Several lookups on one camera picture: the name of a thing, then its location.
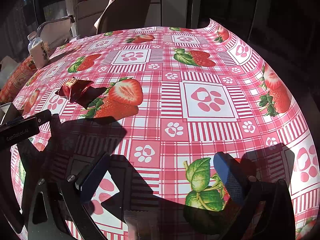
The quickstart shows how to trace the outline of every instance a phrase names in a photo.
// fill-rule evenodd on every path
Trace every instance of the candy wrapper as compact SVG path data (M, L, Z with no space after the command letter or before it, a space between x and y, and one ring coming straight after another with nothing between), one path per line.
M56 94L61 97L66 97L70 103L74 103L84 94L92 83L93 81L91 80L79 80L72 77L62 85Z

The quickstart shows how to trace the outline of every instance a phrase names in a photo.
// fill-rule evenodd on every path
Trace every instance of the table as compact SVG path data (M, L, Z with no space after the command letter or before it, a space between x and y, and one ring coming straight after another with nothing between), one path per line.
M207 239L184 220L182 209L185 204L216 211L225 207L229 196L212 163L218 151L252 160L259 179L291 182L297 236L303 227L313 226L320 176L306 121L276 73L236 35L213 20L197 30L147 27L87 37L57 48L52 57L74 48L39 70L13 103L20 109L31 98L24 117L45 109L59 114L51 180L76 174L102 150L114 153L113 168L87 206L108 239L127 238L121 211L111 206L170 210L161 213L165 219L159 223L175 232L172 238ZM85 110L55 94L71 77L92 80L92 87L110 88L110 94L102 94ZM133 91L133 100L124 88ZM109 115L118 121L84 122ZM30 140L48 154L51 136L52 127L45 124ZM21 204L25 172L17 147L11 152L12 183ZM204 169L201 183L186 172L191 165ZM208 186L215 189L204 191ZM196 192L207 205L194 201ZM67 223L80 239L73 223ZM207 230L202 225L198 229Z

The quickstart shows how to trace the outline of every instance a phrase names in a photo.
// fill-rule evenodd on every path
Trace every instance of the paw print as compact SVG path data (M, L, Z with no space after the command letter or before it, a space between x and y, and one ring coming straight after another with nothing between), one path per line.
M180 40L182 42L188 42L188 41L193 41L193 38L192 37L189 37L189 36L180 36L177 38L177 40Z
M275 149L277 144L278 142L276 141L275 137L268 137L266 140L266 145L269 146L270 150Z
M240 45L237 46L236 56L240 55L240 57L246 57L248 51L248 45L244 41L240 40Z
M178 78L178 75L176 73L172 74L171 72L165 74L165 76L167 77L167 79L176 79L176 78Z
M108 69L107 66L103 66L100 69L98 69L98 72L103 72L103 71L106 71L107 69Z
M137 58L143 57L143 52L131 51L131 52L128 52L126 54L121 55L121 57L123 57L123 59L122 59L123 61L129 61L129 60L135 61L135 60L137 60Z
M252 125L251 121L248 122L244 122L244 124L242 125L242 128L244 129L244 132L250 132L250 133L254 133L254 131L256 130L256 127L254 125Z
M198 88L191 95L192 99L199 101L198 107L205 112L209 112L211 109L215 112L219 112L221 110L220 106L223 106L225 104L225 101L222 100L220 97L221 94L219 92L210 91L209 93L207 89L203 87Z
M314 178L318 175L318 169L315 166L319 166L315 146L311 145L309 151L304 147L301 148L293 165L293 170L301 172L300 180L302 182L307 182L310 176Z
M155 155L155 151L148 144L144 148L142 148L142 146L136 147L136 152L134 153L134 156L138 157L138 162L145 162L145 163L148 163L151 161L152 155Z
M51 86L50 86L50 89L55 89L57 86L57 83L53 83Z
M227 84L232 84L233 83L233 79L230 77L223 77L222 81L227 83Z
M48 105L48 109L49 110L54 110L57 108L58 105L63 104L63 99L59 98L60 96L58 95L54 95L52 98L49 99L49 105Z
M183 127L179 126L180 124L178 122L169 122L168 127L165 130L165 132L170 136L170 137L175 137L176 135L182 135L183 134Z
M238 74L238 73L241 72L241 69L240 69L240 68L233 67L233 68L231 68L231 71L232 71L233 73Z
M160 68L160 66L158 64L151 64L151 65L148 65L148 68L158 69Z

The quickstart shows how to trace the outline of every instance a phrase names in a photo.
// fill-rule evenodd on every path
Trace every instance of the chair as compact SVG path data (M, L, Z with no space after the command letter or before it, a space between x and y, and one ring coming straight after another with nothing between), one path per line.
M114 0L103 12L97 34L142 28L151 0Z
M109 0L87 0L76 5L76 32L82 38L96 34L94 23L106 9Z
M71 38L70 29L74 22L73 16L44 22L37 29L37 37L47 42L51 49L61 46L66 39Z

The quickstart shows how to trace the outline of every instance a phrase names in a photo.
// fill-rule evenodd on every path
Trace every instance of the strawberry print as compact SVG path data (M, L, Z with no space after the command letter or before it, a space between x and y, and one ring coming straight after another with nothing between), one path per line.
M218 37L214 39L217 42L226 41L229 38L229 32L227 29L219 25L218 27Z
M22 115L28 114L30 112L31 108L34 106L34 104L39 96L39 93L40 93L40 90L38 90L38 89L32 93L31 97L24 104Z
M112 35L117 35L117 34L120 34L120 33L123 33L123 31L108 32L108 33L105 33L103 36L112 36Z
M173 56L180 63L193 66L214 67L216 63L209 59L210 54L204 51L191 50L185 52L185 49L175 49L176 54Z
M83 115L85 118L113 117L118 121L122 118L136 115L139 112L137 105L133 105L141 104L140 101L142 102L142 99L140 97L143 98L141 85L138 81L131 81L130 78L124 77L120 78L118 82L110 83L110 85L111 87L107 88L104 93L104 95L107 95L106 97L96 98L89 104L88 112Z
M170 27L169 29L175 32L193 32L193 30L186 29L186 28Z
M134 38L125 40L126 43L143 43L147 41L153 41L155 38L152 35L138 35Z
M68 72L75 73L88 69L94 65L94 61L100 56L101 54L93 54L86 57L79 57L76 62L68 68Z

